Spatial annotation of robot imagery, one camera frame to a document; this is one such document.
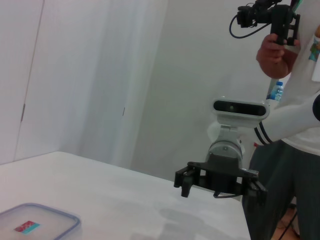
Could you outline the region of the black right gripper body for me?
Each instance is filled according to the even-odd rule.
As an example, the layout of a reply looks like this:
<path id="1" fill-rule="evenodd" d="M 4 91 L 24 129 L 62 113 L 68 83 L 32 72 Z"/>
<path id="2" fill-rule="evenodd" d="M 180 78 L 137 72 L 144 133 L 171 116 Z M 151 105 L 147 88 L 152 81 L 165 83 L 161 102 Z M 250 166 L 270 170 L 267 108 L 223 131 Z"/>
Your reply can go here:
<path id="1" fill-rule="evenodd" d="M 247 180 L 258 180 L 258 173 L 239 167 L 239 159 L 210 153 L 205 162 L 189 162 L 194 169 L 193 184 L 214 192 L 215 198 L 246 195 Z"/>

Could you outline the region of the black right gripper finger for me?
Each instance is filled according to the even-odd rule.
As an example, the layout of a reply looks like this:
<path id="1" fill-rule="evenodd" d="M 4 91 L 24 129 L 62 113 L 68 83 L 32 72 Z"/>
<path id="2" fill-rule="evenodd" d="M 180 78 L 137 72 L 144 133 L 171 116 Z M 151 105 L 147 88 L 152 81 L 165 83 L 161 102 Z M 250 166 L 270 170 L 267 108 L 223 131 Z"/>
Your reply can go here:
<path id="1" fill-rule="evenodd" d="M 246 196 L 249 206 L 264 206 L 267 199 L 267 189 L 257 180 L 246 181 Z"/>
<path id="2" fill-rule="evenodd" d="M 194 184 L 194 169 L 186 166 L 175 172 L 174 187 L 181 188 L 181 196 L 187 198 Z"/>

